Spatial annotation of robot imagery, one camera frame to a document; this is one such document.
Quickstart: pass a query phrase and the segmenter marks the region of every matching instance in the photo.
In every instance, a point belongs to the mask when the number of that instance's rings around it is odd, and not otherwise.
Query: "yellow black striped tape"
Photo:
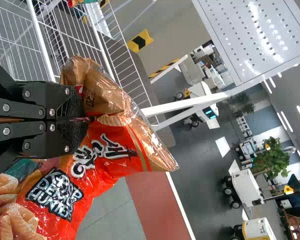
[[[145,29],[126,44],[131,51],[138,53],[142,48],[151,44],[153,41],[154,40],[149,36],[147,29]]]
[[[166,70],[168,67],[170,67],[171,65],[175,64],[176,62],[179,61],[179,58],[176,58],[175,60],[173,60],[172,62],[170,62],[168,65],[163,66],[162,68],[160,68],[158,71],[152,73],[148,78],[151,79],[155,76],[157,76],[159,73],[163,72],[164,70]]]

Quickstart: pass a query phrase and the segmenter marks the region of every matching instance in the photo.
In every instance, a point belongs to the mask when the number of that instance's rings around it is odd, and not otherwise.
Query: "wooden furniture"
[[[283,209],[283,217],[286,219],[286,222],[288,224],[287,234],[290,236],[290,239],[300,240],[300,226],[299,226],[298,218],[296,216],[287,214],[284,209]]]

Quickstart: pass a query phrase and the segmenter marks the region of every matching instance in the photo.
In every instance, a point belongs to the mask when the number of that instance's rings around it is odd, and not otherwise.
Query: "orange snack bag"
[[[91,59],[70,58],[61,83],[75,86],[94,116],[73,155],[0,175],[0,240],[74,240],[93,199],[118,178],[179,168],[133,100]]]

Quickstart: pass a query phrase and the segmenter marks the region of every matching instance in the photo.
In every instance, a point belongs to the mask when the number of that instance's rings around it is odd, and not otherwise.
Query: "white wire shelf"
[[[111,3],[102,7],[98,3],[86,4],[85,8],[92,16],[94,25],[101,32],[102,45],[117,83],[131,96],[139,108],[151,107],[151,100],[127,47]],[[157,116],[150,117],[148,120],[152,125],[159,123]]]
[[[110,3],[0,0],[0,64],[16,81],[58,82],[74,55],[104,66],[140,108],[152,106]]]
[[[47,69],[27,4],[15,2],[0,1],[0,65],[16,81],[44,81]]]

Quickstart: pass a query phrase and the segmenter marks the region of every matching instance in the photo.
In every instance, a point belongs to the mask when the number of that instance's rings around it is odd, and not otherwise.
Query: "yellow container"
[[[277,240],[265,217],[244,221],[242,234],[244,240]]]

